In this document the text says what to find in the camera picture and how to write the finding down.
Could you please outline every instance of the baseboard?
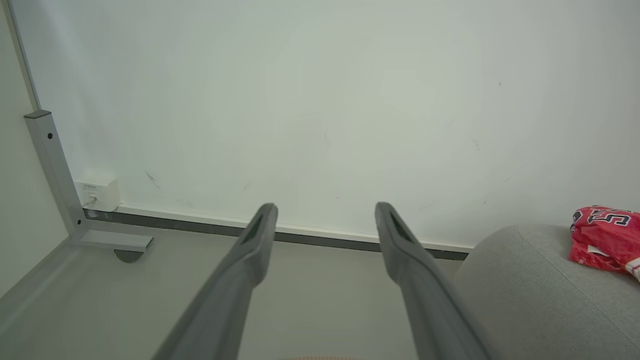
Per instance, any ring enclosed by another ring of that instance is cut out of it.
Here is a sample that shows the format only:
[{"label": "baseboard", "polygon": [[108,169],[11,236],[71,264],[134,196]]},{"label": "baseboard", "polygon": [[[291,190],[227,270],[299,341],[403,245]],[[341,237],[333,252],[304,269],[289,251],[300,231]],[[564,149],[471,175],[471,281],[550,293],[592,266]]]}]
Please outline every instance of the baseboard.
[{"label": "baseboard", "polygon": [[[201,213],[190,213],[185,211],[177,211],[172,209],[159,209],[140,206],[138,204],[123,203],[117,209],[117,213],[141,215],[144,217],[163,218],[170,220],[179,220],[192,223],[218,225],[223,227],[239,227],[244,228],[248,225],[248,220],[235,218],[216,217]],[[365,243],[379,243],[378,236],[373,234],[348,233],[344,231],[315,229],[311,227],[302,227],[295,225],[276,226],[276,232],[284,234],[294,234],[303,236],[313,236],[316,238],[329,238],[338,240],[360,241]],[[456,245],[450,243],[442,243],[436,241],[420,240],[425,249],[462,252],[468,254],[473,247],[468,245]]]}]

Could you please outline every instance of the metal foot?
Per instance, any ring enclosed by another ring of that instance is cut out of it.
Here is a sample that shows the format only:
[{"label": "metal foot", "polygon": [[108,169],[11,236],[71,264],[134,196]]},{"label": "metal foot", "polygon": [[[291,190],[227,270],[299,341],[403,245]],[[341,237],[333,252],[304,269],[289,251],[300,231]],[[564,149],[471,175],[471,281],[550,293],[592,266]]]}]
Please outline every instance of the metal foot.
[{"label": "metal foot", "polygon": [[140,251],[128,251],[128,250],[114,250],[118,259],[127,264],[135,263],[144,252]]}]

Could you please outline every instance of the gray floor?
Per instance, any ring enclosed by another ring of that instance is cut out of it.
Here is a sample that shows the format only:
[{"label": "gray floor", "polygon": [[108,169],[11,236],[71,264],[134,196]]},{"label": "gray floor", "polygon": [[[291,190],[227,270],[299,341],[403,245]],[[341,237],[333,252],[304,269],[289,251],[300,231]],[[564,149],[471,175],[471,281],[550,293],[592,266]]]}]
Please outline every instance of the gray floor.
[{"label": "gray floor", "polygon": [[[74,249],[67,264],[0,328],[3,359],[149,359],[233,238],[120,224],[155,236],[135,264]],[[438,260],[452,279],[461,261]],[[399,288],[382,255],[276,242],[253,292],[240,359],[416,359]]]}]

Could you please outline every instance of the red jersey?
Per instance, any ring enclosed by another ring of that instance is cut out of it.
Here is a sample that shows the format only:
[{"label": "red jersey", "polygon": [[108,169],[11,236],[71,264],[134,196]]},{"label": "red jersey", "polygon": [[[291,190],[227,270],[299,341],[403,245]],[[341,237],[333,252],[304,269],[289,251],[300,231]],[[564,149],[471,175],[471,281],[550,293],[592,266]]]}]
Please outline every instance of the red jersey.
[{"label": "red jersey", "polygon": [[582,208],[573,214],[573,246],[569,260],[640,277],[640,214],[605,206]]}]

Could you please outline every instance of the white wall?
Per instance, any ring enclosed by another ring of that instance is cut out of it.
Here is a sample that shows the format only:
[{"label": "white wall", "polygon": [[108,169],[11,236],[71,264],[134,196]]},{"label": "white wall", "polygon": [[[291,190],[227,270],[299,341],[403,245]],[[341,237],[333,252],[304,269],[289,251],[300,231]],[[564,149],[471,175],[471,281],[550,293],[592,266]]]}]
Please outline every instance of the white wall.
[{"label": "white wall", "polygon": [[[633,0],[16,0],[75,178],[125,208],[473,246],[640,210]],[[147,176],[152,176],[157,186]]]},{"label": "white wall", "polygon": [[32,111],[0,6],[0,297],[68,236],[24,121]]}]

